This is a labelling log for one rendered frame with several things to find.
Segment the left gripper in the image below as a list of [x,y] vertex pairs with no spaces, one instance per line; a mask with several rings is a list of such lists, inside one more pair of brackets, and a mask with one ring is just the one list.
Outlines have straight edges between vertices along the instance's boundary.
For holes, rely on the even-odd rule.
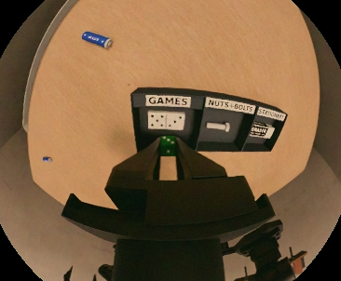
[[[70,281],[72,275],[73,267],[64,275],[64,281]],[[69,275],[68,275],[69,273]],[[67,276],[67,277],[65,277]],[[97,281],[97,275],[94,275],[93,281]]]

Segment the beige bolt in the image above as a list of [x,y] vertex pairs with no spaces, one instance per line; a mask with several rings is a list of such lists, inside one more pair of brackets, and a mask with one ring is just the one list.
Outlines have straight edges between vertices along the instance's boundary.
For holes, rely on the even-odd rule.
[[228,131],[229,130],[229,123],[223,123],[223,124],[207,123],[206,127],[219,128],[219,129],[223,129],[224,131]]

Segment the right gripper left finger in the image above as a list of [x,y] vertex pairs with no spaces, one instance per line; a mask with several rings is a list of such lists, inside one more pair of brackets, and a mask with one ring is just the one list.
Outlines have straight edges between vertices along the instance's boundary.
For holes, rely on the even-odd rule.
[[[159,180],[161,168],[160,143],[161,138],[157,138],[145,149],[115,165],[112,168],[109,177],[117,176],[152,180],[153,173],[153,180]],[[158,154],[159,156],[157,156]],[[155,169],[154,165],[156,165]]]

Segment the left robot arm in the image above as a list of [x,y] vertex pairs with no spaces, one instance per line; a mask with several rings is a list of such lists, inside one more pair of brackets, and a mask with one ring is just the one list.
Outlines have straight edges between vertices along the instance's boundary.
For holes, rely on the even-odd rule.
[[113,265],[104,264],[100,266],[99,268],[99,274],[107,281],[112,281],[112,272],[113,272]]

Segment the white domino with black pips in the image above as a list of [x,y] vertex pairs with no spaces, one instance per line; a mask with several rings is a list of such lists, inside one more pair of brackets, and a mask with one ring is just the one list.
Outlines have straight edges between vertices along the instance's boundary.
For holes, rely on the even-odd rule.
[[183,127],[183,112],[148,111],[148,128],[183,130]]

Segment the black and white eraser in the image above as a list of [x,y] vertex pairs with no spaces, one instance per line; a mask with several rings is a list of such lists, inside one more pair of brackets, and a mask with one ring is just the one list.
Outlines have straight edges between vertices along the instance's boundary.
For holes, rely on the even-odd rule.
[[270,139],[274,129],[275,128],[273,128],[269,124],[254,121],[250,136],[261,137],[261,138],[269,138]]

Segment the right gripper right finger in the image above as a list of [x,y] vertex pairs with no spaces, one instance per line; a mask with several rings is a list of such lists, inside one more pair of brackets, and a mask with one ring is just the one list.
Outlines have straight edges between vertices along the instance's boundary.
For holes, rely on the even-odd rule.
[[[179,157],[181,158],[181,162]],[[181,163],[183,164],[183,167]],[[228,177],[223,166],[190,148],[179,138],[176,138],[175,165],[177,180]]]

